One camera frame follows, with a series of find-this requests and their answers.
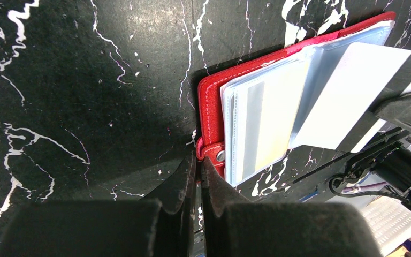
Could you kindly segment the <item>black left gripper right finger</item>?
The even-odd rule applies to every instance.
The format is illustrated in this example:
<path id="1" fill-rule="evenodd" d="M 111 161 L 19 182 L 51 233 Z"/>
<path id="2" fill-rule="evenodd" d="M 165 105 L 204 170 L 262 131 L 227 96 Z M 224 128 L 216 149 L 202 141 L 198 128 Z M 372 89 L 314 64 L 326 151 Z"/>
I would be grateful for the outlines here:
<path id="1" fill-rule="evenodd" d="M 200 177 L 206 256 L 237 256 L 249 201 L 221 177 L 208 157 Z"/>

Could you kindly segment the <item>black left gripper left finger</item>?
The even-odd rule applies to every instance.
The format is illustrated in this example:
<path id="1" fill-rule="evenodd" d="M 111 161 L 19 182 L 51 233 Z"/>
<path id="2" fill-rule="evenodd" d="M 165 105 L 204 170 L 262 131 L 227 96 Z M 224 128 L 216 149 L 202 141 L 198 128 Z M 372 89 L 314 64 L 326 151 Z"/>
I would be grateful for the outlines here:
<path id="1" fill-rule="evenodd" d="M 193 254 L 196 165 L 196 155 L 190 152 L 170 177 L 142 198 L 161 204 L 154 228 L 153 256 Z"/>

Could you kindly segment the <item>white magnetic stripe card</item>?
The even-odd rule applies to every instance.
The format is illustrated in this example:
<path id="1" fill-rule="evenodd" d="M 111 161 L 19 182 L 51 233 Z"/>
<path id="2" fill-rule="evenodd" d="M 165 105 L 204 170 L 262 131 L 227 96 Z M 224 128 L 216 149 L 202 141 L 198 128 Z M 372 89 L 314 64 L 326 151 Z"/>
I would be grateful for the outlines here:
<path id="1" fill-rule="evenodd" d="M 411 93 L 411 50 L 354 42 L 309 102 L 290 148 L 306 145 L 359 152 L 385 124 L 371 111 L 392 97 Z"/>

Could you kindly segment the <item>red card holder wallet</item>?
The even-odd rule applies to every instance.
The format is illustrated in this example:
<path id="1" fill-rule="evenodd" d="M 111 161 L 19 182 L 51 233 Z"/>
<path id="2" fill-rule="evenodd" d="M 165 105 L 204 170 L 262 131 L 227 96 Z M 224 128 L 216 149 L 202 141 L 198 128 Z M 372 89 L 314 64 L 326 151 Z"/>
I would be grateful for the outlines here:
<path id="1" fill-rule="evenodd" d="M 298 145 L 316 76 L 335 67 L 351 43 L 383 45 L 394 20 L 384 12 L 202 79 L 197 158 L 208 158 L 231 186 L 280 161 Z"/>

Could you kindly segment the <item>yellow credit card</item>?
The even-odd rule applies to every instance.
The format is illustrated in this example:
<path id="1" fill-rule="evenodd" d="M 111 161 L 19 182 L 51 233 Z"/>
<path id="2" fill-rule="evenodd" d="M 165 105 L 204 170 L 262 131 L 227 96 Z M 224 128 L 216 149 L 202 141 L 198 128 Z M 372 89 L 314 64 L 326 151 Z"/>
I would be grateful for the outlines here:
<path id="1" fill-rule="evenodd" d="M 235 185 L 285 155 L 310 63 L 279 62 L 237 87 L 230 165 Z"/>

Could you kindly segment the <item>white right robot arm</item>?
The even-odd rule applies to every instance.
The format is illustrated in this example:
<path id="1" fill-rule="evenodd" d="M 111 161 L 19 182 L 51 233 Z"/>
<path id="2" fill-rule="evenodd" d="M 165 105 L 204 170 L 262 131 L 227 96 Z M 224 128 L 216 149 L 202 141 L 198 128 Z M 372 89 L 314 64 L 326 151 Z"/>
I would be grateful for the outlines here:
<path id="1" fill-rule="evenodd" d="M 398 129 L 393 135 L 385 133 L 382 142 L 352 157 L 344 173 L 330 178 L 328 188 L 334 195 L 344 198 L 377 195 L 397 199 L 411 211 L 411 151 L 401 143 L 411 135 L 411 93 L 383 101 L 373 108 L 373 113 Z M 365 171 L 381 177 L 396 192 L 345 193 L 338 190 L 342 184 L 358 180 Z"/>

